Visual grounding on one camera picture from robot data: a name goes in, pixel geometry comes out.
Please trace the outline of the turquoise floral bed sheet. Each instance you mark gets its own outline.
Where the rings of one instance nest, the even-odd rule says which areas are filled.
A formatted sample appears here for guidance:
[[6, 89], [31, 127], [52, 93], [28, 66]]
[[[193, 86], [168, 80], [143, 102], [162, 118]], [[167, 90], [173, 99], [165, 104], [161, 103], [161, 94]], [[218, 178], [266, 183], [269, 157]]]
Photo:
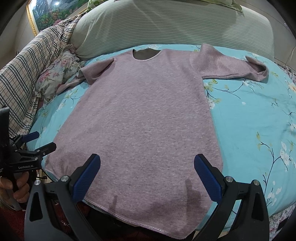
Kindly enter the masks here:
[[[131, 50], [137, 52], [140, 59], [145, 59], [148, 49], [197, 52], [200, 48], [137, 46], [99, 56], [88, 61], [86, 66]], [[267, 78], [260, 82], [247, 78], [204, 79], [203, 82], [223, 162], [219, 170], [239, 182], [257, 179], [268, 213], [272, 215], [295, 202], [295, 84], [275, 63], [264, 57], [246, 51], [215, 49], [240, 60], [251, 57], [268, 69]], [[29, 150], [55, 142], [55, 136], [88, 87], [87, 81], [83, 81], [39, 110], [32, 131], [39, 132], [40, 136], [28, 144]], [[205, 223], [214, 207], [211, 202], [197, 228]]]

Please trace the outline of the green striped pillow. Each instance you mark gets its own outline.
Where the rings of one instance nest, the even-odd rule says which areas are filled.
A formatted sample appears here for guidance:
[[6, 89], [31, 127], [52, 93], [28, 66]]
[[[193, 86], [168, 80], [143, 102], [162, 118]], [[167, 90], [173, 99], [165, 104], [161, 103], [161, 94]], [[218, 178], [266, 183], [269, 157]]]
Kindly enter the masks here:
[[82, 59], [144, 44], [204, 43], [274, 58], [265, 16], [200, 1], [106, 1], [78, 21], [70, 41]]

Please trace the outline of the gold framed landscape painting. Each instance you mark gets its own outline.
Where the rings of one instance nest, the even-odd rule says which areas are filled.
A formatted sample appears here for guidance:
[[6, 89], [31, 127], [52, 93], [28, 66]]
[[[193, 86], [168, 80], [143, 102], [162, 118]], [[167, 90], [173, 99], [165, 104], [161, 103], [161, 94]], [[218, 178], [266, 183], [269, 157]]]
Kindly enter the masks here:
[[87, 0], [31, 0], [26, 5], [28, 20], [36, 36], [40, 31], [82, 13]]

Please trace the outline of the beige plaid blanket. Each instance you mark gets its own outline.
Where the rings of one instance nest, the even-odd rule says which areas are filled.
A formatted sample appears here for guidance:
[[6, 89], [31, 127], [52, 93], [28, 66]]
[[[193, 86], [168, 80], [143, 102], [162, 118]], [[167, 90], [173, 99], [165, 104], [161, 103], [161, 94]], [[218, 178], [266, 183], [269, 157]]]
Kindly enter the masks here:
[[42, 30], [1, 69], [1, 106], [10, 108], [10, 137], [29, 133], [39, 102], [37, 80], [64, 50], [82, 16]]

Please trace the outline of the mauve knit sweater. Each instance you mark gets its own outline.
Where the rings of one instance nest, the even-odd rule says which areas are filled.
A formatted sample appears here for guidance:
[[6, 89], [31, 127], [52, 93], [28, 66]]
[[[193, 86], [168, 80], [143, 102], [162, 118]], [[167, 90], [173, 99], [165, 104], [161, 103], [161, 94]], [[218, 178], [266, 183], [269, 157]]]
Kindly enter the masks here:
[[81, 68], [88, 89], [55, 136], [45, 169], [71, 174], [91, 154], [101, 159], [86, 200], [122, 221], [183, 239], [211, 200], [194, 170], [201, 153], [223, 166], [204, 79], [262, 81], [267, 67], [247, 57], [199, 51], [127, 51]]

